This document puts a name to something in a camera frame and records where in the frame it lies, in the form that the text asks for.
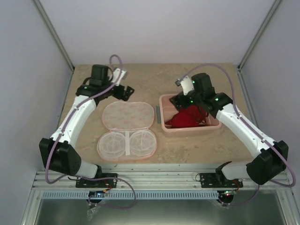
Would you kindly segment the red bra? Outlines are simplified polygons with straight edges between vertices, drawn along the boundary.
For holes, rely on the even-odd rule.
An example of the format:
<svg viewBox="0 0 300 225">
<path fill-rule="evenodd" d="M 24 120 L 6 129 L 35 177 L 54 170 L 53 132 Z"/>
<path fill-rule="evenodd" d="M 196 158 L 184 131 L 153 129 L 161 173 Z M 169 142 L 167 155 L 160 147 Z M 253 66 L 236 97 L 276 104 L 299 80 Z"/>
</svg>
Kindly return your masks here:
<svg viewBox="0 0 300 225">
<path fill-rule="evenodd" d="M 195 128 L 206 126 L 209 113 L 201 106 L 191 105 L 185 110 L 180 110 L 165 125 L 171 128 Z"/>
</svg>

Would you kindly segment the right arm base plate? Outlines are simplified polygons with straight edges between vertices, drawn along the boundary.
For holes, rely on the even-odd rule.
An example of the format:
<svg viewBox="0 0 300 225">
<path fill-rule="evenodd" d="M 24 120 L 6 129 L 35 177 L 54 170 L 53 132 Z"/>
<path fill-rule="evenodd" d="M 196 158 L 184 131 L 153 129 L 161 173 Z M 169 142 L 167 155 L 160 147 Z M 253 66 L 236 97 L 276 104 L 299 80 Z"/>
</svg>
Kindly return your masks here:
<svg viewBox="0 0 300 225">
<path fill-rule="evenodd" d="M 228 180 L 223 175 L 216 173 L 199 173 L 198 181 L 202 188 L 242 188 L 243 182 L 238 179 Z"/>
</svg>

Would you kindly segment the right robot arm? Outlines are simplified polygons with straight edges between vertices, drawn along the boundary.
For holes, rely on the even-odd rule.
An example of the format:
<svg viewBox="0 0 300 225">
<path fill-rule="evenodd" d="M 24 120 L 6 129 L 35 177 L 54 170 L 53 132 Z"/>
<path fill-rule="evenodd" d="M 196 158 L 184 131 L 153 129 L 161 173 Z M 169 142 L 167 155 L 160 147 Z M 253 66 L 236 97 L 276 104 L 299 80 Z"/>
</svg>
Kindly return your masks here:
<svg viewBox="0 0 300 225">
<path fill-rule="evenodd" d="M 263 185 L 286 169 L 288 145 L 275 141 L 245 117 L 225 93 L 216 93 L 208 74 L 200 73 L 176 81 L 182 92 L 170 99 L 176 108 L 200 106 L 228 127 L 246 146 L 253 160 L 227 162 L 216 169 L 215 182 L 226 187 L 234 179 L 251 179 Z"/>
</svg>

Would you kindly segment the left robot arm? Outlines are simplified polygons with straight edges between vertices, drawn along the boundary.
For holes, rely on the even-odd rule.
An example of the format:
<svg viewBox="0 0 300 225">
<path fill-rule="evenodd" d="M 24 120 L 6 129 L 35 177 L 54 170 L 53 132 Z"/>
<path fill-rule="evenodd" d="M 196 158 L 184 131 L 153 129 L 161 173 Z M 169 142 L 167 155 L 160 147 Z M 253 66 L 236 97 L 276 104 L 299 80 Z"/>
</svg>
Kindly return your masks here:
<svg viewBox="0 0 300 225">
<path fill-rule="evenodd" d="M 92 66 L 91 75 L 77 89 L 73 104 L 59 128 L 50 138 L 42 138 L 39 143 L 46 172 L 52 170 L 62 176 L 84 178 L 92 187 L 101 185 L 102 168 L 84 161 L 75 145 L 85 122 L 100 101 L 110 96 L 128 101 L 134 93 L 130 86 L 120 84 L 126 74 L 126 70 L 118 67 Z"/>
</svg>

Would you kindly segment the floral mesh laundry bag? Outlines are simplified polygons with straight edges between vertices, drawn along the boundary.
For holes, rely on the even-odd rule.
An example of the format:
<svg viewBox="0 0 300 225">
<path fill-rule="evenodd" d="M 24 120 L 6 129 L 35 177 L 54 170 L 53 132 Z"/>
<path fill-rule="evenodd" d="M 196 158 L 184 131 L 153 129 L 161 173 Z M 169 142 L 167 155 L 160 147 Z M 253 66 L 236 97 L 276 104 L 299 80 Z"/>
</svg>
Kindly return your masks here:
<svg viewBox="0 0 300 225">
<path fill-rule="evenodd" d="M 151 157 L 157 149 L 157 138 L 150 130 L 154 118 L 154 108 L 146 102 L 109 104 L 102 114 L 109 131 L 97 143 L 99 156 L 110 162 Z"/>
</svg>

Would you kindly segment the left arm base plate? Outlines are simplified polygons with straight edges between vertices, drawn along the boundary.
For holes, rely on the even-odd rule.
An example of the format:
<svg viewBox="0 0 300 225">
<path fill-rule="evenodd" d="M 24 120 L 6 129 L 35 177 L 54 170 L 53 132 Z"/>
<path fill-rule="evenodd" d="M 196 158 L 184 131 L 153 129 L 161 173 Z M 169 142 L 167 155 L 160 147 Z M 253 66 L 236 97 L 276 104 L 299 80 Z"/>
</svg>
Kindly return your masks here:
<svg viewBox="0 0 300 225">
<path fill-rule="evenodd" d="M 102 173 L 101 178 L 106 178 L 105 180 L 85 180 L 79 179 L 76 181 L 75 187 L 76 188 L 104 188 L 104 189 L 111 189 L 116 188 L 117 185 L 117 173 Z"/>
</svg>

